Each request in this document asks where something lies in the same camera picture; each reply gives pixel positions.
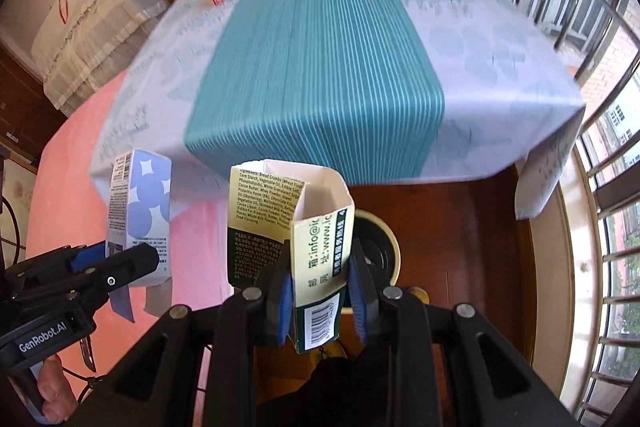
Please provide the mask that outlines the person left hand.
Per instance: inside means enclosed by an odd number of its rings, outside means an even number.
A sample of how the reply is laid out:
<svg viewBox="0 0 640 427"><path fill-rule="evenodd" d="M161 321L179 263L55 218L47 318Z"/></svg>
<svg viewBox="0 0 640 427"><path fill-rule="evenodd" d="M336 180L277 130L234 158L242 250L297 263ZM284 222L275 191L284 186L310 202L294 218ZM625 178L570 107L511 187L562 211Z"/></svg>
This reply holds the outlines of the person left hand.
<svg viewBox="0 0 640 427"><path fill-rule="evenodd" d="M52 424L67 421L78 408L78 402L70 382L64 376L62 360L58 355L50 355L43 361L37 381L44 400L43 416Z"/></svg>

